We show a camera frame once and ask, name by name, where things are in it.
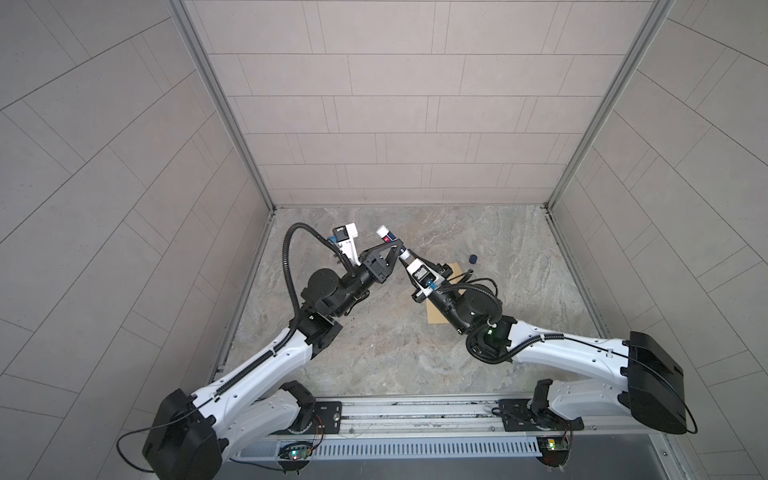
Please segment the blue white glue stick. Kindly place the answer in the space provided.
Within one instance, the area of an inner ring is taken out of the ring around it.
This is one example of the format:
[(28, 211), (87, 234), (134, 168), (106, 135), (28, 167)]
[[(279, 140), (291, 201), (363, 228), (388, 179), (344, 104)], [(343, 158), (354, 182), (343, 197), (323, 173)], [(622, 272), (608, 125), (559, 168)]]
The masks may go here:
[(394, 235), (386, 226), (381, 225), (376, 230), (377, 235), (382, 239), (384, 243), (393, 243), (398, 240), (398, 237)]

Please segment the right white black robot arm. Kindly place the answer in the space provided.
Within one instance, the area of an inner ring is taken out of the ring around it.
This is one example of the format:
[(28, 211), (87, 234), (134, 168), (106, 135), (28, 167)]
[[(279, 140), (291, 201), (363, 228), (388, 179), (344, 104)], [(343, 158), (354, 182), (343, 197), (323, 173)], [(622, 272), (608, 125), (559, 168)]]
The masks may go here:
[(650, 335), (590, 338), (548, 330), (503, 312), (494, 282), (464, 274), (450, 282), (448, 266), (412, 275), (417, 302), (429, 301), (465, 338), (465, 348), (487, 365), (534, 363), (580, 375), (575, 383), (538, 382), (530, 412), (567, 423), (585, 415), (629, 415), (663, 433), (696, 434), (685, 400), (684, 371)]

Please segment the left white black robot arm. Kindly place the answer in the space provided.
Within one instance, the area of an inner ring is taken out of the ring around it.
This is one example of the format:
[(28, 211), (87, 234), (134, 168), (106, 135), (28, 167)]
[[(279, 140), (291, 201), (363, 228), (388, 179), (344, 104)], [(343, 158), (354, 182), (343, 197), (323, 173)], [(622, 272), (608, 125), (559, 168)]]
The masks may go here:
[[(290, 267), (293, 235), (304, 230), (342, 263), (345, 274), (314, 272), (297, 291)], [(404, 246), (386, 233), (363, 252), (353, 238), (325, 238), (304, 223), (292, 225), (281, 252), (293, 309), (288, 326), (260, 352), (220, 379), (187, 394), (166, 396), (147, 428), (142, 455), (159, 479), (212, 479), (222, 464), (257, 439), (276, 431), (302, 432), (314, 417), (315, 397), (288, 375), (331, 345), (342, 330), (338, 317), (366, 300), (374, 284), (393, 273)]]

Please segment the right green circuit board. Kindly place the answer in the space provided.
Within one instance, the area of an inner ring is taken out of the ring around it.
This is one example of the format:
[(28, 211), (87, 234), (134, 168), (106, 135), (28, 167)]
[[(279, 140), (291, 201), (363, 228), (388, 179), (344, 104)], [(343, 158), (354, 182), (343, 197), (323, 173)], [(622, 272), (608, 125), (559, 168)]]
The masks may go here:
[(547, 467), (564, 466), (570, 457), (570, 444), (562, 437), (538, 437), (537, 445), (541, 452), (538, 460)]

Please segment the green circuit board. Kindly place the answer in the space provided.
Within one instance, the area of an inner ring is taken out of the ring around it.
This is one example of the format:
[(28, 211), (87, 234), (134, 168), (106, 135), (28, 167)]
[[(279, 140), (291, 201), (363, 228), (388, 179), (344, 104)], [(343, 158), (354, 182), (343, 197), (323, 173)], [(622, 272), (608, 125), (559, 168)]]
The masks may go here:
[(538, 437), (537, 445), (541, 452), (538, 460), (547, 467), (564, 466), (570, 457), (570, 444), (562, 437)]
[(312, 456), (313, 450), (313, 444), (310, 442), (293, 442), (282, 446), (278, 457), (284, 461), (307, 461)]

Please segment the left green circuit board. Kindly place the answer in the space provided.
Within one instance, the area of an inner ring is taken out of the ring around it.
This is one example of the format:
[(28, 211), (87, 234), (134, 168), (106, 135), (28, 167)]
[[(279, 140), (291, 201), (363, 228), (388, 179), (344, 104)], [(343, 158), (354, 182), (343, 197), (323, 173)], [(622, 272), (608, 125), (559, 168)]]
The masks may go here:
[(293, 442), (282, 446), (278, 457), (284, 461), (307, 461), (312, 456), (313, 450), (313, 444), (310, 442)]

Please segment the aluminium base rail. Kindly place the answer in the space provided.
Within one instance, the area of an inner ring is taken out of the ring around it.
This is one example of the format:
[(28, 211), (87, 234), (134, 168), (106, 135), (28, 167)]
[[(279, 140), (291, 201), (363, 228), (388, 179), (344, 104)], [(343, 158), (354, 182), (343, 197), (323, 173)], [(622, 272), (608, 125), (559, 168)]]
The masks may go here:
[[(628, 409), (610, 404), (608, 393), (589, 396), (598, 402), (589, 407), (588, 397), (577, 391), (581, 385), (557, 381), (549, 393), (552, 406), (563, 406), (582, 418), (584, 428), (577, 436), (657, 433), (635, 420)], [(532, 397), (531, 392), (338, 397), (342, 405), (339, 432), (330, 437), (364, 442), (549, 436), (549, 431), (539, 428), (507, 432), (503, 420), (492, 413), (502, 399), (529, 403)]]

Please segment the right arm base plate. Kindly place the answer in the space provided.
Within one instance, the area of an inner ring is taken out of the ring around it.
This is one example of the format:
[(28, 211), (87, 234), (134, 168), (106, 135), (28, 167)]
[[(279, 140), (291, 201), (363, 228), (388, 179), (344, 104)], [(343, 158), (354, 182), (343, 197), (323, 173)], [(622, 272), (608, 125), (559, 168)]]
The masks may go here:
[(501, 399), (491, 413), (502, 420), (506, 432), (568, 432), (584, 429), (581, 418), (567, 420), (555, 414), (548, 406), (534, 406), (533, 400)]

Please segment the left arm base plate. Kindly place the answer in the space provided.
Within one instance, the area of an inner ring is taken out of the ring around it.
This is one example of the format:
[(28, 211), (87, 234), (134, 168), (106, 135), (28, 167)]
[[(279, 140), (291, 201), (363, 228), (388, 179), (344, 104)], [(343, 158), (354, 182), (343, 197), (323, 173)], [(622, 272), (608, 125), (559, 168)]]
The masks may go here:
[(338, 434), (342, 419), (343, 404), (340, 401), (314, 401), (300, 408), (296, 418), (296, 425), (293, 429), (299, 434), (313, 432), (318, 423), (324, 428), (327, 434)]

